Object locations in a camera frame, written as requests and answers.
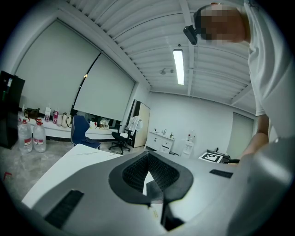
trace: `person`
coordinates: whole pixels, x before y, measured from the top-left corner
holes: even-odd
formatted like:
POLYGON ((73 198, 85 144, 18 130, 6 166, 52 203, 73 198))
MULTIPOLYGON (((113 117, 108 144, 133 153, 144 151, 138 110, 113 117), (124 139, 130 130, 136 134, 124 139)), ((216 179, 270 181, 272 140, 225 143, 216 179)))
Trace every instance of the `person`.
POLYGON ((253 1, 245 1, 244 8, 240 10, 212 3, 194 13, 194 23, 196 33, 212 44, 249 43, 248 65, 258 128, 239 159, 268 144, 268 114, 271 114, 271 122, 274 120, 276 124, 273 123, 278 136, 294 135, 295 112, 286 109, 295 101, 289 92, 290 85, 294 85, 294 59, 270 16, 253 1), (284 91, 289 95, 282 98, 284 91), (284 118, 278 112, 289 112, 289 116, 284 118))

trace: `ceiling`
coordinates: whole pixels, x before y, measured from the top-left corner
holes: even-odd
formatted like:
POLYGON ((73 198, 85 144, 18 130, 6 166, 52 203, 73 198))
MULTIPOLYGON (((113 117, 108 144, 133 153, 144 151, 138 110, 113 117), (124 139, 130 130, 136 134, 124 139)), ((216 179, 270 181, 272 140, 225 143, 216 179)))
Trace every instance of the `ceiling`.
MULTIPOLYGON (((104 30, 131 59, 151 91, 208 99, 255 113, 246 42, 193 46, 183 33, 210 0, 65 0, 104 30), (182 49, 184 85, 177 83, 173 49, 182 49)), ((244 0, 223 4, 241 7, 244 0)))

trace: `red object on floor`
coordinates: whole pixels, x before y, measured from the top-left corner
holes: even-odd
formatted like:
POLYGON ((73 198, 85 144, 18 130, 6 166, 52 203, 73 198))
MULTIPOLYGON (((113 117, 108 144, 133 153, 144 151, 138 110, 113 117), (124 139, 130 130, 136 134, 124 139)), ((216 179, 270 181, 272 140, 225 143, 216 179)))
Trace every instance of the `red object on floor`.
POLYGON ((11 173, 9 173, 9 172, 5 172, 5 173, 4 173, 3 180, 5 180, 5 177, 6 177, 6 175, 11 175, 11 176, 12 176, 12 174, 11 174, 11 173))

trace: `red label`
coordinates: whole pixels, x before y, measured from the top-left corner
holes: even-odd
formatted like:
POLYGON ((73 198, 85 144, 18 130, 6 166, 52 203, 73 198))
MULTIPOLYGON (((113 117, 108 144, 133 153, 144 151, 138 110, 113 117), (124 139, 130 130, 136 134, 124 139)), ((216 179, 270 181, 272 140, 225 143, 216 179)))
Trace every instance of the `red label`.
POLYGON ((43 144, 43 139, 35 139, 35 138, 34 138, 34 144, 36 144, 36 145, 41 145, 41 144, 43 144))
POLYGON ((30 145, 31 142, 32 142, 32 138, 28 138, 28 139, 25 139, 25 140, 24 140, 24 144, 25 144, 25 145, 30 145))

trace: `black office chair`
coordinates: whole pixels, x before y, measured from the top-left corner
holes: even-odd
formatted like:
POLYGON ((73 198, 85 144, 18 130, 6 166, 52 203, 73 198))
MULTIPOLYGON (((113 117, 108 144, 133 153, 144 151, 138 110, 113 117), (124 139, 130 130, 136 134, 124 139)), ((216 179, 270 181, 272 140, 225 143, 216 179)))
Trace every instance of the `black office chair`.
POLYGON ((116 124, 115 127, 110 127, 110 129, 117 129, 118 132, 112 132, 112 136, 113 138, 117 141, 117 142, 112 142, 112 145, 115 144, 115 146, 111 146, 109 147, 109 150, 111 150, 112 148, 120 148, 121 149, 121 155, 123 155, 123 148, 126 148, 128 150, 128 152, 130 152, 130 148, 126 146, 126 144, 130 145, 131 143, 131 139, 130 139, 130 135, 131 135, 131 130, 129 129, 125 129, 126 131, 128 131, 128 137, 124 138, 122 136, 120 136, 120 124, 116 124))

